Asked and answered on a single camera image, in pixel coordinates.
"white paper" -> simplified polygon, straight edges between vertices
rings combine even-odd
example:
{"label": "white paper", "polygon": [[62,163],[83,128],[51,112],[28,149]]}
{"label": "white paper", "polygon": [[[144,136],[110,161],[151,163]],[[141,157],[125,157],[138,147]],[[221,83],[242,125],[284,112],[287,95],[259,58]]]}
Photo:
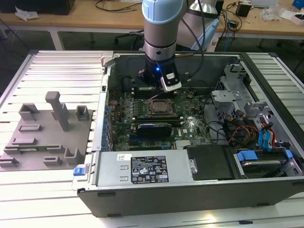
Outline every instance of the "white paper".
{"label": "white paper", "polygon": [[280,17],[290,20],[295,14],[296,14],[295,12],[284,10],[283,12],[280,13]]}
{"label": "white paper", "polygon": [[39,18],[37,12],[33,11],[33,12],[27,12],[27,11],[23,11],[21,9],[18,9],[16,6],[16,16],[23,19],[23,20],[28,20],[28,19],[37,19]]}

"floor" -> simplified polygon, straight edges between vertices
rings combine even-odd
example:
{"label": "floor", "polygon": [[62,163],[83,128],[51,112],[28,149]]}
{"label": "floor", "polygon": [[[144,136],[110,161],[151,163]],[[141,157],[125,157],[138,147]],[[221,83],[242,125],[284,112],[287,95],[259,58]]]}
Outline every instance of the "floor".
{"label": "floor", "polygon": [[[50,34],[43,31],[17,31],[17,35],[27,44],[30,49],[54,50]],[[61,32],[66,50],[130,50],[134,37],[122,38],[119,44],[114,44],[114,37],[118,34],[96,33],[95,43],[91,43],[88,33],[80,32]],[[266,39],[261,47],[257,47],[258,40],[254,38],[235,38],[228,45],[228,51],[231,52],[275,52],[294,70],[299,61],[304,57],[304,49],[300,47],[300,40],[278,40]],[[139,41],[137,47],[140,48],[143,41]],[[220,43],[216,51],[224,51],[225,40]],[[27,49],[12,32],[8,32],[8,38],[0,43],[0,95],[10,83],[14,74],[22,63],[22,57],[27,55]],[[296,75],[304,81],[304,63],[301,64]]]}

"blue latch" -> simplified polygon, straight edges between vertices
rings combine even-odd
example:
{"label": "blue latch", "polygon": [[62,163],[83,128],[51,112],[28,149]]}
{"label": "blue latch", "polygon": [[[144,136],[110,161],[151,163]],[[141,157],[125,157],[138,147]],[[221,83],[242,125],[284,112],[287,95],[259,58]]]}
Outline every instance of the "blue latch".
{"label": "blue latch", "polygon": [[246,160],[258,160],[255,151],[240,151],[237,153],[237,158],[240,162]]}
{"label": "blue latch", "polygon": [[286,153],[288,159],[292,159],[293,158],[293,154],[291,153],[290,150],[286,150],[285,153]]}
{"label": "blue latch", "polygon": [[74,176],[84,176],[86,169],[84,167],[75,167],[73,171]]}

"cpu socket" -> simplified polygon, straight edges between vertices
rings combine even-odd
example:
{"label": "cpu socket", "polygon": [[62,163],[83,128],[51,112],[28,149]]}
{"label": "cpu socket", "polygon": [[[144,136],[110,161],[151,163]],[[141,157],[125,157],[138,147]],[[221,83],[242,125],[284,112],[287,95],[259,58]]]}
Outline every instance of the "cpu socket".
{"label": "cpu socket", "polygon": [[155,99],[148,101],[149,116],[176,116],[170,99]]}

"power supply label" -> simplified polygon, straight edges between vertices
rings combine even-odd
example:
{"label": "power supply label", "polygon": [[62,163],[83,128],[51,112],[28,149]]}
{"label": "power supply label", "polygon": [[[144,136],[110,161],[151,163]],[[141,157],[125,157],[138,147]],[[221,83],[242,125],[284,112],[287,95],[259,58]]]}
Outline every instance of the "power supply label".
{"label": "power supply label", "polygon": [[169,182],[166,156],[132,157],[131,182],[133,184]]}

